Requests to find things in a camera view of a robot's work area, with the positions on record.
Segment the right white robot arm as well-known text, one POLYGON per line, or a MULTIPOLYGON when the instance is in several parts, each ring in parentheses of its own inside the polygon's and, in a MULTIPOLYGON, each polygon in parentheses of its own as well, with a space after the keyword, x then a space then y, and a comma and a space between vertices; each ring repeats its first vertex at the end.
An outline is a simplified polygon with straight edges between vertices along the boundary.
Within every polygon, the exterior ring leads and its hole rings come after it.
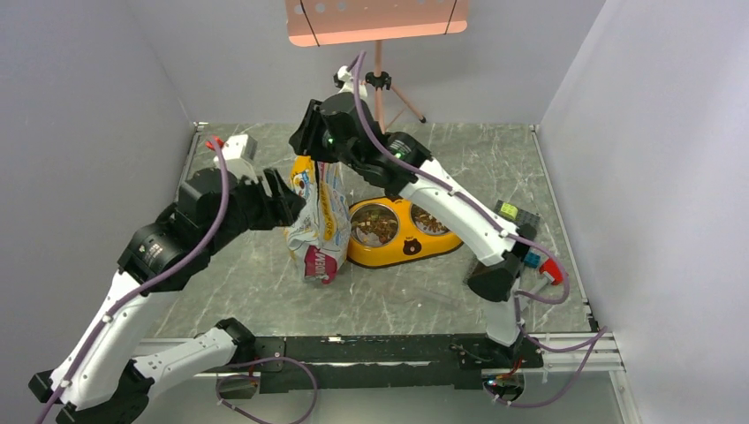
POLYGON ((413 136, 380 132, 368 106, 352 93, 310 101, 290 144, 298 155, 348 166, 456 234, 483 266, 467 284, 484 301, 489 359, 508 367, 520 357, 521 319, 512 298, 528 244, 537 235, 533 226, 507 221, 478 202, 413 136))

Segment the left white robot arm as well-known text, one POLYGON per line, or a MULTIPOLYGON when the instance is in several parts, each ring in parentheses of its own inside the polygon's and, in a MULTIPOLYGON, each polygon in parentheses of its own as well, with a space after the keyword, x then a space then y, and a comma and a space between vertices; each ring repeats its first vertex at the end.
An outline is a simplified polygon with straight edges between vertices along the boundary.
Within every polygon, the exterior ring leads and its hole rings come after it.
POLYGON ((135 357, 153 321, 211 258, 246 231, 288 227, 305 200, 276 169, 259 178, 202 169, 184 181, 156 220, 138 229, 120 255, 110 290, 73 352, 28 386, 59 423, 131 423, 171 387, 212 368, 247 368, 255 335, 225 318, 200 336, 135 357))

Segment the pet food bag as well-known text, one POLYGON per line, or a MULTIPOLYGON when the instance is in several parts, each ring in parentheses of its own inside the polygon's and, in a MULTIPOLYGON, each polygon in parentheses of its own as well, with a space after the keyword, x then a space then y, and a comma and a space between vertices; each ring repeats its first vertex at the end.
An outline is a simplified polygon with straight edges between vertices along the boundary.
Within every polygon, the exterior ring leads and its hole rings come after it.
POLYGON ((307 283, 330 284, 342 267, 351 237, 342 165, 298 156, 291 188, 306 202, 284 237, 291 261, 307 283))

